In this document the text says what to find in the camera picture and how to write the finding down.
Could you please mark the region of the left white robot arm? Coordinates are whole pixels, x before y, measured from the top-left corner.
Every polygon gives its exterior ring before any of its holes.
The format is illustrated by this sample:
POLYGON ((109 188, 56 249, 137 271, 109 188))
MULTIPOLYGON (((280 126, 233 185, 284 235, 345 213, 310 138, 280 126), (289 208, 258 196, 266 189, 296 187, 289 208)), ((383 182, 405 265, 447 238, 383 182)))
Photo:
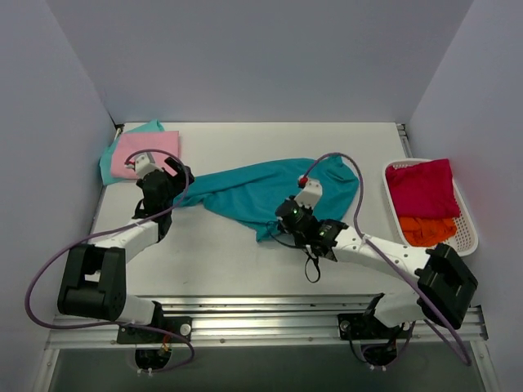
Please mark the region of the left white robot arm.
POLYGON ((159 305, 127 293, 126 264, 165 238, 174 199, 194 182, 186 165, 171 157, 165 163, 170 171, 156 166, 147 154, 134 161, 142 199, 129 229, 69 250, 57 300, 61 314, 136 324, 136 334, 146 342, 163 336, 159 305))

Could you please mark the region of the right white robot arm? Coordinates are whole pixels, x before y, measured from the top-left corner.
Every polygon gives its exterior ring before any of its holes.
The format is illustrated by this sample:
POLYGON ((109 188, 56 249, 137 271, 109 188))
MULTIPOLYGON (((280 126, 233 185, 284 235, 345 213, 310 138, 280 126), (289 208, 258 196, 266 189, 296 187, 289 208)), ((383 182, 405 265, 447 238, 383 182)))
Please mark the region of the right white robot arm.
POLYGON ((450 245, 411 247, 362 234, 341 221, 318 220, 311 208, 291 198, 277 207, 275 215, 279 229, 314 261, 362 265, 410 286, 410 292, 378 295, 362 318, 370 336, 380 337, 392 327, 422 319, 455 330, 462 326, 478 281, 450 245))

